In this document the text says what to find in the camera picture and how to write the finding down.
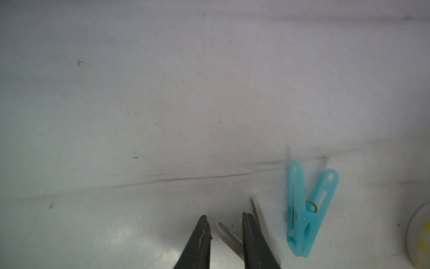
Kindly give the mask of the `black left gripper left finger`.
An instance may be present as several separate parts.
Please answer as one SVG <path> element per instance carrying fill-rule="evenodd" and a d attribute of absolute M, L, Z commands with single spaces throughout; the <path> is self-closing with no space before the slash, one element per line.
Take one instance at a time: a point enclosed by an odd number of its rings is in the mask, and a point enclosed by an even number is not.
<path fill-rule="evenodd" d="M 202 215 L 173 269 L 209 269 L 211 240 L 207 216 Z"/>

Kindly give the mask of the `teal clothespin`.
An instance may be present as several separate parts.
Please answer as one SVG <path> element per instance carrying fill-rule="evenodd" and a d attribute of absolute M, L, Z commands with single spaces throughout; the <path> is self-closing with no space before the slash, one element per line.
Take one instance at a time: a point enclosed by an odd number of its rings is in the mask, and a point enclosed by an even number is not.
<path fill-rule="evenodd" d="M 305 197 L 304 174 L 298 161 L 287 173 L 287 243 L 297 257 L 307 258 L 339 182 L 333 169 L 323 171 L 310 197 Z"/>

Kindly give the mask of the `grey clothespin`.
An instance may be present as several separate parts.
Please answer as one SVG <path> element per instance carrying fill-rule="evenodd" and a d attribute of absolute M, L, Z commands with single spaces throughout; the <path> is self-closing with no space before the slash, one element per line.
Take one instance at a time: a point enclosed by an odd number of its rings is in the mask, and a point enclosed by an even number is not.
<path fill-rule="evenodd" d="M 279 265 L 282 264 L 281 259 L 279 258 L 272 239 L 269 235 L 269 230 L 264 219 L 262 208 L 256 198 L 255 195 L 252 195 L 250 198 L 253 213 L 252 215 L 255 217 L 256 224 L 262 232 L 262 235 L 266 242 L 268 243 L 268 247 L 274 254 L 274 258 Z M 218 221 L 216 224 L 218 237 L 228 245 L 243 261 L 244 259 L 244 250 L 243 250 L 243 240 L 238 237 L 230 228 L 228 228 L 225 224 Z"/>

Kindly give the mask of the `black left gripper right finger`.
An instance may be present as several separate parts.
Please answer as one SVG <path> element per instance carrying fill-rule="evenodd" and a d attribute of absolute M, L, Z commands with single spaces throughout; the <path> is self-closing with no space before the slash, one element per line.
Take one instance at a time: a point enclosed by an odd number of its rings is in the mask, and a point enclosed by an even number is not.
<path fill-rule="evenodd" d="M 242 231 L 246 269 L 281 269 L 251 213 L 243 213 Z"/>

